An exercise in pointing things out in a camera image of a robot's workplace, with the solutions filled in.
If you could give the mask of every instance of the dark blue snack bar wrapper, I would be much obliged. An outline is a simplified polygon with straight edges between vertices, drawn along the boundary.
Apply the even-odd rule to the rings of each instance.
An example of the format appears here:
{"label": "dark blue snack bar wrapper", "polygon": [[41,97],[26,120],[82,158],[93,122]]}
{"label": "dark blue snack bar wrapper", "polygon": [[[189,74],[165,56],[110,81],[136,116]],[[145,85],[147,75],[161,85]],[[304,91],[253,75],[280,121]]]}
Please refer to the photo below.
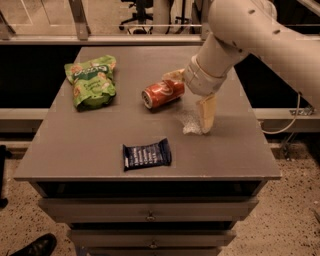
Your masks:
{"label": "dark blue snack bar wrapper", "polygon": [[124,170],[148,168],[171,164],[171,151],[167,139],[147,146],[123,145]]}

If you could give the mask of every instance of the white cable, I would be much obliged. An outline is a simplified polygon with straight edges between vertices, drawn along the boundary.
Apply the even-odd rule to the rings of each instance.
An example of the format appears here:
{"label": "white cable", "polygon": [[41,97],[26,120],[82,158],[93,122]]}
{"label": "white cable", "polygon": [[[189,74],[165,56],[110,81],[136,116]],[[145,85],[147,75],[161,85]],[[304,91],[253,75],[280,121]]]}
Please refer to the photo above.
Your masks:
{"label": "white cable", "polygon": [[279,134],[279,133],[282,133],[282,132],[285,132],[286,130],[288,130],[295,123],[295,121],[297,120],[297,117],[298,117],[298,114],[299,114],[300,100],[301,100],[301,94],[299,92],[298,93],[298,102],[297,102],[296,113],[295,113],[292,121],[290,122],[290,124],[287,125],[287,127],[283,128],[283,129],[281,129],[279,131],[275,131],[275,132],[268,132],[268,131],[264,131],[262,129],[262,132],[265,133],[265,134]]}

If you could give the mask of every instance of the table top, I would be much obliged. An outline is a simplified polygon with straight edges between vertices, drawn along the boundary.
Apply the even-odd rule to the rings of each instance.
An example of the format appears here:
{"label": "table top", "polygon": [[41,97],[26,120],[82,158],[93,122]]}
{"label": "table top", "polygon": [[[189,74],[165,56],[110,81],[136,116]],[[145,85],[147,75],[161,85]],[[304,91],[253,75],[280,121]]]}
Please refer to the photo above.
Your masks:
{"label": "table top", "polygon": [[[72,86],[64,81],[15,179],[21,181],[200,181],[268,180],[281,173],[232,69],[217,93],[212,131],[183,134],[176,118],[199,99],[185,95],[156,111],[141,91],[163,73],[184,68],[199,46],[84,47],[75,62],[106,54],[117,59],[117,96],[111,105],[77,112]],[[149,145],[167,138],[171,166],[124,171],[122,145]]]}

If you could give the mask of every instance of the drawer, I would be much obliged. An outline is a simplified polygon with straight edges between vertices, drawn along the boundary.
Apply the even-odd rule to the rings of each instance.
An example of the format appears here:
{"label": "drawer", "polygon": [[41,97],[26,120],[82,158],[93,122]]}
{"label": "drawer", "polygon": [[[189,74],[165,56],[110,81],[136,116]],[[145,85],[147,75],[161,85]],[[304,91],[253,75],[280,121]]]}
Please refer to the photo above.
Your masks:
{"label": "drawer", "polygon": [[56,222],[239,221],[257,205],[246,199],[41,199],[39,206]]}
{"label": "drawer", "polygon": [[219,248],[190,248],[190,249],[110,249],[110,248],[87,248],[90,255],[104,256],[217,256],[220,253]]}
{"label": "drawer", "polygon": [[70,240],[78,247],[168,249],[227,246],[233,231],[203,230],[70,230]]}

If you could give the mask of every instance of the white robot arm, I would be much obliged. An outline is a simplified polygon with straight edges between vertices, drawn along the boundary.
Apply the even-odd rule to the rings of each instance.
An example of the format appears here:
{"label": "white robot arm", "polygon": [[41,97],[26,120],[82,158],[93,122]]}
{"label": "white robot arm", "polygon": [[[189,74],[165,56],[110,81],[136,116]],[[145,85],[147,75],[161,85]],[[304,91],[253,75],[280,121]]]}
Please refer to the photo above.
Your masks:
{"label": "white robot arm", "polygon": [[227,72],[252,53],[320,109],[320,40],[279,24],[267,0],[213,0],[209,34],[184,71],[194,94],[217,92]]}

